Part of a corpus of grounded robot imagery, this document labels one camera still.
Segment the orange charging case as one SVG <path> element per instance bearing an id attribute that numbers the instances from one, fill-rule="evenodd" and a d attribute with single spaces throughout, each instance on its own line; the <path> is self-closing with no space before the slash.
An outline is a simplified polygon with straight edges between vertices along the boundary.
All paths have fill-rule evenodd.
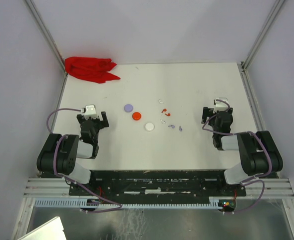
<path id="1" fill-rule="evenodd" d="M 142 115 L 141 115 L 140 112 L 137 112 L 137 111 L 136 111 L 136 112 L 134 112 L 134 113 L 132 114 L 132 118 L 133 118 L 135 121 L 140 120 L 141 117 L 142 117 Z"/>

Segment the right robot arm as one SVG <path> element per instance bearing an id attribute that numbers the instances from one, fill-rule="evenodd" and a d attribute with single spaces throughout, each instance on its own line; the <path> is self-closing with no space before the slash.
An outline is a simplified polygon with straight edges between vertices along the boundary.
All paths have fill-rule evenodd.
<path id="1" fill-rule="evenodd" d="M 283 169 L 283 159 L 269 131 L 231 133 L 233 109 L 215 110 L 204 107 L 203 130 L 211 132 L 213 146 L 219 151 L 238 151 L 240 162 L 224 171 L 216 190 L 227 196 L 234 185 L 266 177 Z"/>

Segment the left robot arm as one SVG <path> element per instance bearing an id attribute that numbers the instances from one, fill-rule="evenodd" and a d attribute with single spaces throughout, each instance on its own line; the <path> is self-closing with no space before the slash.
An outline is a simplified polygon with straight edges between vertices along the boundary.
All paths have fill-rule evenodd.
<path id="1" fill-rule="evenodd" d="M 36 166 L 40 172 L 79 183 L 86 195 L 92 195 L 97 191 L 97 182 L 92 179 L 92 172 L 78 164 L 76 159 L 93 160 L 97 157 L 99 132 L 109 127 L 109 121 L 106 112 L 102 111 L 100 118 L 93 105 L 80 112 L 76 116 L 80 135 L 50 133 L 38 155 Z"/>

